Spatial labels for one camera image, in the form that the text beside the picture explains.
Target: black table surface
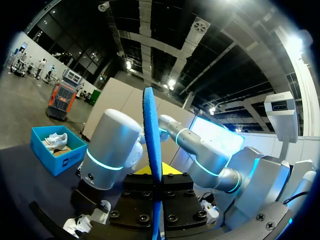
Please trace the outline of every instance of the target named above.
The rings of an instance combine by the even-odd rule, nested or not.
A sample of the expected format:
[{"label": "black table surface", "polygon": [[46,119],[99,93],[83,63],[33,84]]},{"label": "black table surface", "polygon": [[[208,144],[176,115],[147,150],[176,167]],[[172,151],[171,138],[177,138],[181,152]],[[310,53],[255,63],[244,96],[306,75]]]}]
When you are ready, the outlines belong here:
[{"label": "black table surface", "polygon": [[[36,157],[29,144],[0,150],[0,193],[2,221],[0,231],[11,231],[14,239],[32,230],[35,238],[47,239],[52,235],[42,226],[29,209],[29,203],[36,201],[40,208],[59,226],[68,218],[76,217],[70,204],[72,187],[76,187],[79,177],[76,170],[80,162],[54,177]],[[105,199],[114,208],[122,191],[122,181],[130,169],[121,171]]]}]

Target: ventilation fan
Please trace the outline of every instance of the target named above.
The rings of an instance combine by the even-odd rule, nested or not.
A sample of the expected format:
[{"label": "ventilation fan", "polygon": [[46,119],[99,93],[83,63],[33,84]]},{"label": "ventilation fan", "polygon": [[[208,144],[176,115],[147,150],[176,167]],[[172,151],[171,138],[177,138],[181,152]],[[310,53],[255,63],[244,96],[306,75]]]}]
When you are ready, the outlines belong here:
[{"label": "ventilation fan", "polygon": [[192,24],[194,30],[196,30],[199,34],[205,34],[208,30],[207,25],[203,21],[196,21]]},{"label": "ventilation fan", "polygon": [[105,12],[105,11],[107,11],[108,8],[110,8],[110,4],[109,4],[108,1],[106,1],[105,3],[100,4],[98,6],[98,9],[99,9],[100,12]]}]

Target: blue bin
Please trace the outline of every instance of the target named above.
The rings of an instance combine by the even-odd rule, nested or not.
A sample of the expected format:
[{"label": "blue bin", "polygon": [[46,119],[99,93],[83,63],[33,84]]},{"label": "blue bin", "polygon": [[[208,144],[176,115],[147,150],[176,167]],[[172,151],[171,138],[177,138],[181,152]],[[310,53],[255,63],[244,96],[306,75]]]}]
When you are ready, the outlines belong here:
[{"label": "blue bin", "polygon": [[[57,157],[54,156],[42,143],[45,138],[54,133],[59,135],[67,133],[67,145],[72,149],[72,151]],[[81,161],[84,158],[85,151],[87,149],[87,144],[65,126],[33,127],[31,131],[30,146],[38,159],[50,171],[50,173],[52,173],[53,176],[59,175],[64,170]]]}]

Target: concrete floor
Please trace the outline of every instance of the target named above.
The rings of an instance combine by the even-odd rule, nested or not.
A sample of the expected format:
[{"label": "concrete floor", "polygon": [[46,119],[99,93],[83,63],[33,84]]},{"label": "concrete floor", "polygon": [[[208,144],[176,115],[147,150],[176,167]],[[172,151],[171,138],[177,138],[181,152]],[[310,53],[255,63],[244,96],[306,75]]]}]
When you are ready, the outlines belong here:
[{"label": "concrete floor", "polygon": [[49,118],[46,109],[53,86],[9,72],[5,68],[0,77],[0,149],[29,143],[32,127],[64,125],[79,136],[91,105],[75,99],[65,122]]}]

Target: blue foam pad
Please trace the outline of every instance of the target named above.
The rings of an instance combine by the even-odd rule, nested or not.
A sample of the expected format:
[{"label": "blue foam pad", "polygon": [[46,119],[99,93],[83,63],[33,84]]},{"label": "blue foam pad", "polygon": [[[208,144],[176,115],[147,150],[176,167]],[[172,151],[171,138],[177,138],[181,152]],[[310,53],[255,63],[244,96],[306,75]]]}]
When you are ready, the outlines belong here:
[{"label": "blue foam pad", "polygon": [[153,181],[159,184],[162,180],[161,142],[159,134],[158,115],[152,87],[143,91],[143,125],[146,149]]}]

